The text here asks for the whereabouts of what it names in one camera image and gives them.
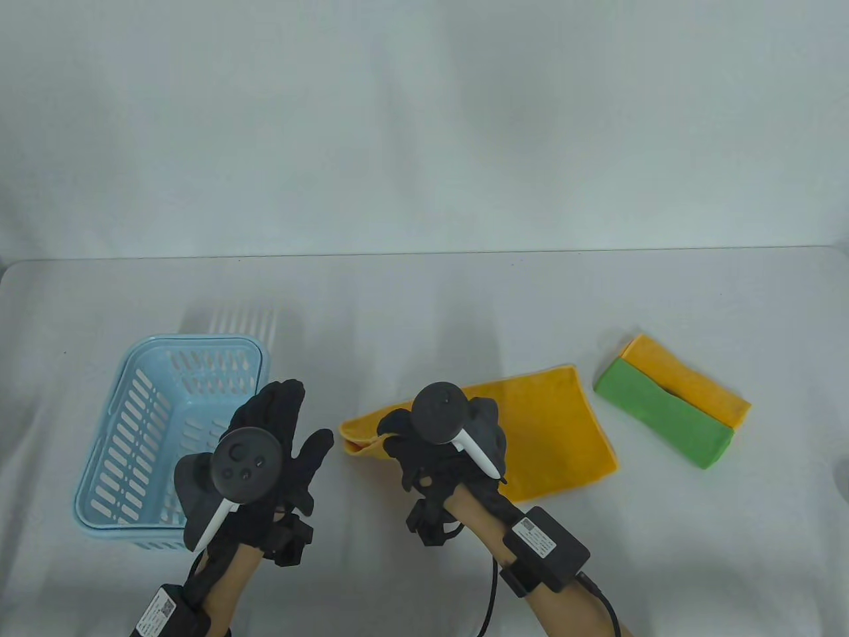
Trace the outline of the person's right hand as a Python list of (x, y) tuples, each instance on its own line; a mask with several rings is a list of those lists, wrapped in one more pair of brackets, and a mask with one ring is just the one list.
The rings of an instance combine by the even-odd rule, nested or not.
[(449, 497), (458, 486), (465, 486), (494, 518), (510, 526), (521, 519), (521, 510), (500, 494), (500, 480), (480, 469), (466, 451), (451, 443), (429, 443), (413, 428), (412, 413), (398, 407), (380, 419), (378, 434), (384, 436), (384, 449), (401, 465), (401, 485), (416, 490), (416, 501), (407, 516), (407, 527), (415, 533), (446, 535), (444, 525), (458, 522), (446, 509)]

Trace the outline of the person's left hand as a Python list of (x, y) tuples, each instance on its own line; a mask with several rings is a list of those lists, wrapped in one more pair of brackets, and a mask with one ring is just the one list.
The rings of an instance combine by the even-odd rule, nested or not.
[(300, 564), (314, 534), (310, 483), (334, 445), (331, 430), (320, 429), (293, 453), (304, 397), (300, 380), (272, 382), (236, 410), (212, 452), (179, 459), (174, 486), (187, 549), (245, 544), (279, 567)]

